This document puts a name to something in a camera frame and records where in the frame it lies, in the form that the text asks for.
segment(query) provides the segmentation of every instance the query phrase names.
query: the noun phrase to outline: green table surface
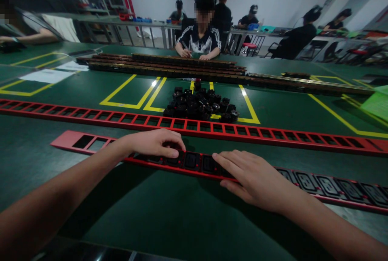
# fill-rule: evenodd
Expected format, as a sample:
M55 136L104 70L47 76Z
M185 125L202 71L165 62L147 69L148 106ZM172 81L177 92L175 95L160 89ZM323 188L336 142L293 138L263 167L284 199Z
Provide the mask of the green table surface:
M37 66L59 66L71 60L66 54L85 49L117 54L176 55L174 51L159 49L69 42L29 47L19 53L0 55L0 64L3 64L0 65L0 98L161 115L157 111L145 110L163 82L160 78L152 88L156 80L152 76L134 77L110 99L107 97L126 82L130 74L79 72L32 96L17 94L33 92L46 85L33 81L17 83L18 77L35 71ZM307 72L324 81L340 83L339 80L345 80L354 85L360 85L354 79L360 79L365 74L384 74L378 68L225 55L219 59L236 61L250 72L276 75ZM203 85L209 88L210 83L204 82ZM190 83L181 79L166 79L151 106L165 108L175 86L189 88ZM244 86L244 89L260 121L260 125L256 124L258 126L345 136L362 137L367 134L366 137L388 139L388 123L365 114L344 99L329 96L312 98L308 94L249 86ZM214 82L214 90L222 97L231 98L241 118L252 118L239 86ZM138 109L125 107L126 104L138 104L144 97ZM362 103L366 98L353 100ZM102 101L118 105L101 105ZM49 145L64 131L71 129L110 137L133 132L6 115L0 115L0 127L3 138L0 142L0 210L85 159L85 155ZM190 151L211 154L233 149L246 150L262 156L274 166L388 186L387 158L183 138ZM387 216L339 206L328 207L388 244ZM70 217L59 235L187 260L330 259L325 250L300 228L283 217L245 204L216 181L129 164L122 164L108 174Z

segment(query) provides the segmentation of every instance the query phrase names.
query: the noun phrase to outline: worker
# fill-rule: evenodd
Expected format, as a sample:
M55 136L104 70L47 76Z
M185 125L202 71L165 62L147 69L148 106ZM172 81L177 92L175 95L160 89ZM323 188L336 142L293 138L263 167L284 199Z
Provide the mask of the worker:
M186 14L182 11L183 9L182 0L177 0L175 2L175 6L177 7L177 10L171 13L169 19L171 19L171 21L177 21L178 24L181 24L183 19L187 19ZM175 41L176 41L178 37L182 35L182 31L175 30L174 33L175 33Z
M0 214L0 259L30 260L129 154L177 158L175 148L186 150L181 135L173 131L130 134L36 188ZM212 157L240 183L222 180L222 187L246 203L288 218L337 260L386 260L387 246L289 182L263 158L236 150Z
M214 21L227 21L230 23L232 21L232 12L229 7L226 6L227 0L218 0L218 4L214 8Z
M259 23L259 20L257 19L256 17L256 14L257 14L257 8L258 6L257 5L252 5L250 8L249 8L249 13L248 15L244 16L243 18L241 18L239 21L238 21L238 24L237 24L237 28L241 28L241 29L248 29L248 26L252 23ZM245 40L244 42L246 43L250 43L252 40L252 36L246 36L245 37ZM240 42L241 42L241 36L239 36L238 40L237 40L237 48L235 49L235 54L237 54L237 49L238 49L238 46L240 45Z
M343 21L352 15L352 10L350 8L341 11L333 21L329 22L324 28L323 31L337 31L344 28Z
M177 39L175 49L181 57L191 57L191 52L204 53L200 60L210 60L220 53L218 29L210 26L217 0L194 0L196 21Z
M0 14L4 16L4 21L0 23L0 43L40 45L60 40L60 35L47 23L15 7L9 0L0 0Z
M257 5L252 5L249 9L249 14L241 18L237 24L238 28L248 29L248 26L252 23L259 23L257 14Z
M232 26L232 12L226 6L227 0L218 0L214 8L212 26L218 29L221 41L221 50L224 50L228 38L228 32Z
M320 17L321 10L319 5L314 6L303 16L303 26L284 33L285 38L280 41L277 49L268 50L272 53L272 58L295 59L316 36L313 23Z

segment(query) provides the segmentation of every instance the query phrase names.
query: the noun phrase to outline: red metal strip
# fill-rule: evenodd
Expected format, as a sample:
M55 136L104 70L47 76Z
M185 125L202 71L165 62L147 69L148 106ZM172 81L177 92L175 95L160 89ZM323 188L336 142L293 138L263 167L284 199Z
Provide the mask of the red metal strip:
M23 107L25 104L30 104L28 108L18 109L17 107L10 109L11 107L18 106ZM72 123L82 123L82 124L91 124L91 125L101 125L106 127L117 127L124 129L136 129L141 131L158 129L158 128L167 128L173 130L175 132L179 132L185 136L195 136L202 138L210 138L217 140L230 140L230 141L238 141L238 142L249 142L256 144L267 144L273 146L284 146L290 148L300 148L300 149L312 149L319 151L332 151L337 153L350 153L350 154L358 154L358 155L370 155L370 156L379 156L379 157L388 157L388 141L380 140L380 139L372 139L372 138L357 138L357 137L349 137L349 136L339 136L339 135L330 135L330 134L321 134L321 133L306 133L306 132L298 132L291 131L285 129L272 129L272 128L257 128L257 127L248 127L246 125L233 125L233 124L224 124L224 123L214 123L217 124L218 127L222 127L222 131L217 128L217 132L211 131L210 128L204 128L201 130L201 125L203 127L210 127L210 122L208 121L195 121L188 119L179 119L180 122L183 122L183 127L174 127L171 125L170 127L161 126L162 122L172 123L173 118L170 117L159 117L154 115L139 115L134 113L122 113L126 117L132 118L130 123L111 120L110 114L115 113L114 111L106 111L106 110L98 110L98 109L88 109L82 108L86 110L86 113L94 112L97 113L93 118L86 117L76 117L76 110L80 110L78 107L71 106L60 106L50 104L49 106L55 106L54 110L59 110L62 108L62 111L51 112L51 113L41 113L38 110L28 111L29 108L34 108L34 106L42 107L47 104L42 103L33 103L33 102L22 102L15 100L1 100L0 99L0 113L8 114L8 115L17 115L24 117L32 117L38 119L48 119L55 121L66 121ZM71 110L70 114L63 114L65 109ZM108 118L100 119L101 115L107 114ZM142 123L136 123L136 120L142 118L145 119ZM152 121L158 120L158 124L152 125L150 123L150 118ZM188 126L192 124L196 125L196 129L189 129ZM250 133L248 134L238 134L236 130L243 130L245 128L250 129ZM296 140L290 140L288 137L285 138L276 138L274 133L280 133L287 135L289 134L303 134L306 136L307 141L299 141L298 138ZM325 141L316 142L314 138L321 139L323 137L331 137L337 138L337 142L333 142L332 144L326 143Z
M59 149L64 149L67 151L84 153L87 155L92 155L97 151L89 150L92 143L96 140L105 140L105 144L102 149L106 147L110 142L115 141L115 138L102 137L92 134L86 134L75 131L65 131L62 135L60 135L57 139L55 139L51 145L57 147ZM123 162L128 162L136 165L156 168L159 170L166 170L169 172L176 172L180 174L187 174L195 177L203 177L212 180L222 180L228 179L237 182L236 179L227 177L223 175L221 167L214 161L215 164L214 169L211 174L204 172L204 157L210 157L209 155L199 154L199 162L197 163L195 170L191 170L186 166L186 158L188 154L198 153L193 152L183 152L181 151L179 164L175 167L169 166L167 163L168 159L165 158L157 158L158 162L150 162L152 157L150 156L142 156L138 155L130 155L128 158L125 158ZM381 187L379 185L368 185L364 183L359 183L354 180L335 178L331 176L307 173L302 171L290 170L285 168L277 168L275 167L283 176L284 173L289 173L289 177L286 177L291 183L299 186L301 189L310 193L320 201L324 203L335 204L339 206L351 207L359 210L366 210L370 212L380 213L380 214L388 214L388 195L385 194L384 191L388 191L387 187ZM303 174L304 178L301 181L298 178L298 174ZM324 182L319 182L319 178L324 178ZM355 200L354 194L357 194L355 190L351 194L346 193L346 189L340 186L338 181L348 181L352 182L357 191L359 191L359 201ZM373 193L365 190L364 185L369 186L374 191Z

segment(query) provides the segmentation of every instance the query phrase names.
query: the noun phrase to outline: red stool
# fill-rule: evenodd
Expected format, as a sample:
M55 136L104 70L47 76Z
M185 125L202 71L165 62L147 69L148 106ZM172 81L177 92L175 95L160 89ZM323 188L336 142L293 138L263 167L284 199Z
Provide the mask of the red stool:
M249 55L249 50L250 49L257 49L257 45L255 44L251 44L251 43L248 43L248 42L245 42L242 44L242 47L247 47L248 50L247 50L247 56Z
M368 54L367 51L361 51L358 49L350 49L346 52L346 54L343 57L341 57L337 60L336 64L339 64L342 60L345 60L350 55L358 55L359 57L362 57L362 56L367 55L367 54Z

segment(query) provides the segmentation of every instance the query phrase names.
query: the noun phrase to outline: woman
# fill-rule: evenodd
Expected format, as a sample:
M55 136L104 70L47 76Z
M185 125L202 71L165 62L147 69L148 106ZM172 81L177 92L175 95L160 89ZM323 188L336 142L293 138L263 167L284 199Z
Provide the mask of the woman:
M342 22L346 18L350 17L351 15L352 15L352 10L350 8L341 11L333 21L329 22L325 26L323 31L324 32L326 32L326 31L337 31L338 29L342 29L344 27L344 24Z

